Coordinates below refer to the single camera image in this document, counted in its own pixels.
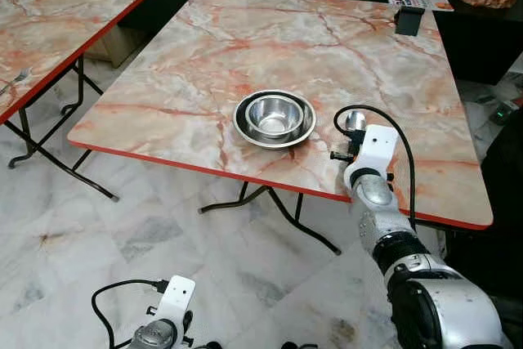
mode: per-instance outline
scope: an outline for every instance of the black cable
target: black cable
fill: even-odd
[[[193,349],[214,349],[213,347],[210,347],[208,344],[201,345],[199,347],[194,347]]]
[[[382,110],[379,110],[378,108],[375,108],[371,105],[348,105],[343,108],[341,108],[336,114],[334,115],[334,127],[341,132],[343,135],[350,136],[349,132],[347,130],[344,130],[340,127],[340,125],[337,123],[338,118],[343,112],[347,112],[348,110],[370,110],[371,112],[374,112],[376,114],[381,115],[383,118],[388,120],[390,124],[396,129],[398,134],[400,134],[400,138],[403,141],[403,145],[405,146],[405,150],[407,151],[407,156],[409,157],[409,172],[410,172],[410,212],[409,212],[409,223],[413,230],[416,230],[416,177],[414,172],[414,157],[412,155],[412,150],[410,149],[409,141],[407,141],[407,137],[403,133],[403,130],[401,127],[394,121],[394,119],[383,112]]]
[[[165,281],[149,281],[149,280],[127,280],[127,281],[120,281],[115,284],[107,285],[103,287],[102,289],[98,289],[97,291],[92,294],[91,297],[91,305],[92,310],[95,312],[96,316],[100,318],[101,323],[104,324],[105,328],[107,329],[107,335],[109,336],[109,349],[119,349],[121,347],[125,347],[129,343],[131,343],[131,339],[128,339],[125,342],[119,343],[118,345],[114,345],[114,332],[113,328],[111,327],[109,321],[105,318],[104,314],[101,313],[100,309],[98,308],[96,304],[96,297],[100,294],[105,292],[106,290],[116,288],[118,286],[123,286],[127,284],[149,284],[154,286],[158,291],[160,291],[164,286]]]

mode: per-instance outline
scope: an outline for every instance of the marble table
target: marble table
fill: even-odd
[[[470,229],[492,222],[485,185],[434,15],[395,34],[397,9],[351,0],[189,0],[69,133],[76,146],[348,201],[338,109],[374,105],[405,130],[417,217]],[[235,131],[247,94],[278,88],[312,103],[299,146],[269,151]],[[368,123],[384,123],[368,114]],[[390,166],[401,208],[409,168]]]
[[[0,124],[5,124],[27,145],[27,154],[11,160],[9,167],[41,153],[71,176],[93,186],[106,196],[109,191],[76,172],[89,151],[69,168],[43,143],[82,104],[83,82],[103,91],[83,73],[83,53],[143,0],[0,0],[0,88],[25,69],[28,75],[13,83],[0,96]],[[62,110],[60,121],[36,142],[31,138],[25,110],[66,72],[78,74],[78,101]],[[9,118],[19,112],[22,129]]]

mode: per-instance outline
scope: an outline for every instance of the metal table leg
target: metal table leg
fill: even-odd
[[[27,120],[27,114],[25,113],[25,108],[20,109],[18,111],[18,115],[20,116],[20,123],[22,124],[22,131],[25,132],[29,137],[31,137],[31,131],[29,130],[29,121]],[[7,166],[10,169],[13,169],[15,167],[15,163],[17,161],[24,161],[25,159],[29,159],[33,155],[34,149],[31,147],[31,145],[28,142],[25,142],[25,146],[27,148],[27,153],[24,155],[15,157],[11,161],[9,161],[9,164]]]
[[[31,138],[31,131],[29,129],[29,121],[27,119],[27,113],[26,108],[30,107],[36,100],[44,94],[49,88],[51,88],[56,82],[60,80],[61,77],[63,77],[70,69],[73,69],[78,74],[78,100],[74,104],[66,105],[62,108],[60,111],[63,115],[62,118],[56,122],[56,124],[46,133],[46,135],[38,142],[34,141]],[[16,135],[18,135],[20,138],[22,138],[25,141],[25,145],[27,147],[27,154],[21,155],[19,157],[15,157],[12,159],[8,167],[13,169],[15,167],[15,164],[18,161],[23,161],[28,158],[30,158],[35,151],[38,151],[41,153],[45,158],[47,158],[49,161],[51,161],[53,164],[55,164],[58,168],[62,169],[63,171],[67,172],[72,177],[77,178],[80,181],[83,181],[84,183],[90,185],[94,189],[100,191],[103,195],[107,196],[108,198],[112,199],[114,202],[117,202],[119,200],[119,197],[116,195],[113,195],[108,190],[106,190],[104,187],[96,184],[94,181],[80,175],[76,172],[78,167],[83,163],[83,161],[88,157],[88,155],[91,153],[91,150],[87,150],[82,154],[82,156],[77,160],[77,162],[73,165],[72,168],[69,168],[64,163],[62,163],[59,159],[54,157],[51,153],[49,153],[47,150],[43,149],[42,145],[58,130],[65,121],[67,121],[68,118],[71,117],[71,115],[80,107],[80,105],[83,103],[83,81],[86,80],[86,82],[99,94],[103,94],[103,91],[95,85],[95,83],[87,78],[83,73],[83,55],[81,55],[78,58],[78,67],[76,65],[70,65],[68,69],[65,69],[60,73],[55,79],[53,79],[51,82],[49,82],[48,85],[46,85],[39,94],[36,95],[29,103],[19,110],[20,115],[20,122],[22,125],[22,129],[20,130],[17,126],[15,126],[13,123],[6,121],[6,126],[12,130]]]
[[[67,165],[65,165],[59,159],[57,159],[54,155],[52,155],[47,150],[45,150],[41,146],[41,144],[33,141],[29,135],[24,133],[17,126],[15,126],[13,123],[11,123],[9,120],[7,120],[4,124],[6,124],[7,128],[9,128],[11,131],[13,131],[17,136],[22,138],[25,141],[25,143],[29,144],[31,149],[33,149],[34,151],[37,151],[38,153],[43,155],[46,159],[51,161],[62,171],[65,171],[72,177],[75,177],[78,180],[83,181],[84,183],[90,185],[92,188],[94,188],[97,191],[100,191],[103,195],[105,195],[107,198],[112,199],[114,202],[118,202],[118,200],[119,200],[118,196],[110,193],[108,190],[106,190],[104,187],[96,184],[94,181],[80,175],[79,173],[76,173],[73,169],[69,168]],[[86,157],[87,156],[84,154],[82,157],[80,157],[80,160],[83,161]]]
[[[245,197],[245,193],[247,192],[248,187],[248,181],[244,181],[244,184],[242,185],[242,190],[239,193],[239,198],[235,202],[226,202],[223,204],[209,204],[208,206],[205,206],[203,208],[199,208],[198,212],[200,214],[208,212],[209,210],[214,210],[216,208],[237,208],[240,206],[244,206],[245,204],[248,204],[253,199],[255,199],[257,196],[263,194],[265,191],[267,191],[272,198],[272,200],[275,202],[278,209],[281,211],[281,213],[284,215],[284,218],[295,228],[302,231],[306,235],[309,235],[319,242],[321,242],[323,245],[325,245],[328,249],[330,249],[333,253],[336,255],[341,255],[342,251],[336,247],[334,244],[332,244],[330,241],[325,239],[322,235],[320,235],[317,232],[314,232],[312,229],[308,228],[307,226],[304,226],[301,224],[300,221],[300,212],[302,211],[302,202],[303,202],[303,194],[300,193],[297,196],[297,204],[296,204],[296,211],[294,213],[294,216],[291,215],[286,207],[284,206],[283,202],[279,198],[279,196],[276,194],[276,191],[269,186],[260,186],[258,187],[254,192],[252,192],[250,195]]]

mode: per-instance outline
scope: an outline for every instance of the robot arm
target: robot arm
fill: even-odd
[[[141,326],[132,339],[118,345],[114,343],[114,331],[96,304],[96,298],[109,289],[127,284],[148,284],[156,288],[163,296],[158,308],[150,306],[147,315],[152,315],[148,324]],[[127,280],[107,285],[94,292],[91,298],[92,309],[107,329],[109,349],[119,349],[129,345],[129,349],[178,349],[184,345],[192,347],[194,339],[185,336],[190,327],[193,313],[187,311],[193,295],[195,282],[179,275],[169,281]],[[221,349],[217,342],[209,342],[198,348]]]
[[[384,275],[392,320],[404,348],[503,347],[498,313],[476,285],[431,255],[387,183],[397,131],[366,128],[344,182],[360,217],[360,238]]]

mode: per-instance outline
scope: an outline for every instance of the floor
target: floor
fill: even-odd
[[[523,74],[508,73],[496,86],[468,81],[458,81],[457,84],[477,157],[483,160],[490,144],[503,129],[492,123],[489,117],[501,102],[523,96]]]
[[[125,66],[113,70],[87,60],[86,72],[105,90]],[[58,119],[59,108],[74,101],[74,89],[68,75],[29,110],[34,134]],[[464,89],[467,107],[476,107],[475,97],[473,87]],[[84,109],[95,99],[88,91]],[[483,130],[476,139],[488,144],[498,129],[469,112],[471,130]],[[80,154],[66,140],[80,115],[47,144],[67,162]],[[344,203],[304,199],[302,221],[342,249],[335,257],[288,225],[266,195],[243,208],[197,213],[206,204],[235,199],[238,181],[92,154],[82,173],[120,195],[114,203],[39,155],[7,169],[5,163],[23,149],[0,128],[2,347],[105,348],[92,293],[118,280],[174,274],[196,281],[188,334],[196,344],[217,340],[228,349],[279,349],[293,340],[321,348],[399,347],[382,276],[361,248],[357,222]],[[288,206],[296,199],[279,194]],[[438,251],[434,231],[422,228],[421,236]],[[121,342],[158,301],[156,292],[135,285],[103,295],[100,303]]]

